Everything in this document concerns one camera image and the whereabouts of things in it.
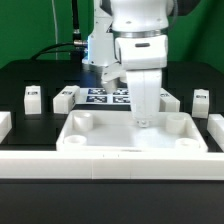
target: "black and white pattern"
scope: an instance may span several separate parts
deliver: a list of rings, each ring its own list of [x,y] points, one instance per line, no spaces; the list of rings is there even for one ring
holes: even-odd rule
[[[129,97],[126,97],[126,96],[114,96],[113,97],[113,103],[127,103],[129,104],[130,103],[130,98]]]
[[[87,103],[107,103],[106,96],[87,96]]]
[[[90,95],[107,95],[107,92],[103,88],[89,89],[88,94],[90,94]]]
[[[129,95],[128,89],[118,89],[113,95],[124,95],[127,96]]]

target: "white platform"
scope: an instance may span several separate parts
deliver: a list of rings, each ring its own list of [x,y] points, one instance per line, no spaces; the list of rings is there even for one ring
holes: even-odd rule
[[[97,148],[73,152],[1,150],[0,178],[224,180],[223,153],[170,148],[122,151],[116,147],[107,147],[105,153]]]

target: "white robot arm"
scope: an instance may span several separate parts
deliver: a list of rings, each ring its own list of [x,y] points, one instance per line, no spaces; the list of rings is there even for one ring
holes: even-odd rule
[[[95,6],[103,3],[110,4],[107,8],[112,16],[117,61],[105,66],[102,84],[111,93],[116,89],[117,78],[127,82],[133,118],[140,127],[148,127],[159,112],[162,68],[167,65],[168,52],[164,30],[173,0],[94,1]]]

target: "white block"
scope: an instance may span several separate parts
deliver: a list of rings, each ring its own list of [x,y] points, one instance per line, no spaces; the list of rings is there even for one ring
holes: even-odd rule
[[[180,101],[168,93],[165,89],[160,90],[160,112],[179,112]]]
[[[41,114],[40,86],[27,86],[24,97],[25,114]]]
[[[209,111],[209,91],[203,89],[194,90],[192,117],[207,118]]]
[[[0,112],[0,143],[12,128],[11,113]]]
[[[54,113],[68,114],[75,106],[80,94],[78,86],[66,86],[54,99]]]
[[[224,118],[220,114],[210,114],[208,117],[208,132],[224,151]]]

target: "cable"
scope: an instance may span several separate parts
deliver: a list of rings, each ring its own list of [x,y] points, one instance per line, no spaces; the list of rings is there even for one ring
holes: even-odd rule
[[[178,14],[179,14],[179,8],[178,8],[178,2],[177,2],[177,0],[173,0],[173,3],[174,3],[173,21],[172,21],[171,25],[168,28],[169,30],[173,29],[174,25],[177,22],[177,17],[178,17]]]
[[[51,0],[52,2],[52,9],[53,9],[53,17],[54,17],[54,30],[55,30],[55,43],[58,44],[58,21],[57,21],[57,13],[55,7],[55,1]]]
[[[32,60],[36,60],[42,54],[71,53],[72,51],[74,51],[74,49],[72,49],[72,50],[62,50],[62,51],[43,51],[38,56],[36,56],[35,59],[32,59]]]
[[[44,49],[42,49],[41,51],[39,51],[38,53],[36,53],[35,55],[33,55],[30,59],[31,60],[36,60],[44,52],[47,52],[47,51],[49,51],[51,49],[54,49],[54,48],[64,47],[64,46],[74,46],[74,43],[73,42],[58,43],[58,44],[51,45],[49,47],[45,47]]]

